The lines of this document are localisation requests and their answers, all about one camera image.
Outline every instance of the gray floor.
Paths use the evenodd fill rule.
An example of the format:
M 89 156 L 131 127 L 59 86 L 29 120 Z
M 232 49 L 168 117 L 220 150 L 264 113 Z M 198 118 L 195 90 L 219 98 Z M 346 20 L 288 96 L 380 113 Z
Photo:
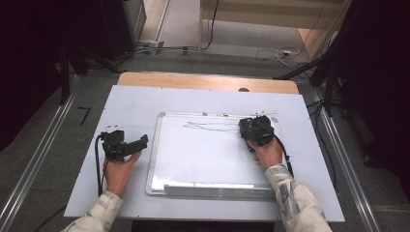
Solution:
M 218 30 L 216 32 L 216 45 L 221 46 L 223 39 L 218 39 Z M 161 38 L 166 40 L 166 43 L 169 43 L 168 45 L 190 45 L 187 43 L 181 44 L 182 42 L 178 44 L 171 43 L 171 37 L 167 37 L 165 32 Z M 292 40 L 295 40 L 295 46 L 303 46 L 300 38 L 299 40 L 295 37 L 292 38 Z M 187 40 L 196 41 L 195 37 L 187 38 Z M 270 47 L 278 48 L 282 45 L 287 44 L 272 42 Z M 223 54 L 217 54 L 211 49 L 203 53 L 190 52 L 187 56 L 183 56 L 181 52 L 176 51 L 163 51 L 160 55 L 155 55 L 155 53 L 149 55 L 135 54 L 120 68 L 131 72 L 212 73 L 254 78 L 271 78 L 290 71 L 289 68 L 276 59 L 260 61 L 256 60 L 253 54 L 247 56 L 241 55 L 241 52 L 241 54 L 236 53 L 238 52 L 236 49 L 238 49 L 238 46 L 230 46 Z M 297 63 L 294 61 L 288 62 L 292 66 L 296 66 Z M 34 231 L 43 220 L 67 204 L 75 178 L 103 112 L 110 88 L 116 84 L 118 77 L 119 74 L 107 70 L 91 70 L 87 76 L 80 77 L 81 82 L 73 104 L 48 151 L 44 164 L 16 214 L 10 231 Z M 306 103 L 314 102 L 311 87 L 306 84 L 304 78 L 306 76 L 302 75 L 302 78 L 295 77 L 293 80 L 299 83 L 299 91 L 304 96 Z M 59 97 L 60 92 L 57 91 L 27 123 L 13 144 L 0 153 L 1 204 L 8 198 L 21 172 L 34 154 L 57 110 Z M 83 120 L 85 111 L 78 109 L 79 106 L 91 107 L 90 114 L 82 126 L 79 124 Z M 338 108 L 334 108 L 333 111 L 337 129 L 365 189 L 370 205 L 373 207 L 408 205 L 409 201 L 404 196 L 399 181 L 394 175 L 383 169 L 374 169 L 363 165 L 363 158 L 366 153 L 359 139 L 349 122 L 341 118 Z M 334 223 L 332 228 L 334 231 L 365 231 L 357 206 L 321 121 L 319 122 L 319 129 L 325 137 L 325 142 L 331 150 L 330 155 L 335 162 L 337 190 L 339 191 L 338 199 L 346 218 L 346 222 Z M 325 150 L 322 151 L 332 174 L 334 170 L 330 166 Z M 408 223 L 410 213 L 396 210 L 374 211 L 374 213 L 382 231 L 410 231 L 410 224 Z M 72 218 L 63 218 L 60 214 L 43 231 L 59 231 L 72 220 Z M 132 222 L 130 220 L 118 218 L 111 231 L 130 231 L 131 226 Z M 284 231 L 280 222 L 277 223 L 276 231 Z

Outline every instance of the white sleeve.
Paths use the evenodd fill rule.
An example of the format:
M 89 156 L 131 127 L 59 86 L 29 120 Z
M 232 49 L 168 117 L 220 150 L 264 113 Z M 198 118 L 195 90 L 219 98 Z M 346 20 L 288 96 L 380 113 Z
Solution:
M 265 172 L 274 188 L 286 231 L 332 231 L 325 215 L 310 190 L 296 182 L 283 165 Z
M 123 205 L 123 200 L 110 191 L 105 191 L 99 201 L 83 217 L 73 221 L 63 232 L 106 232 L 111 228 Z

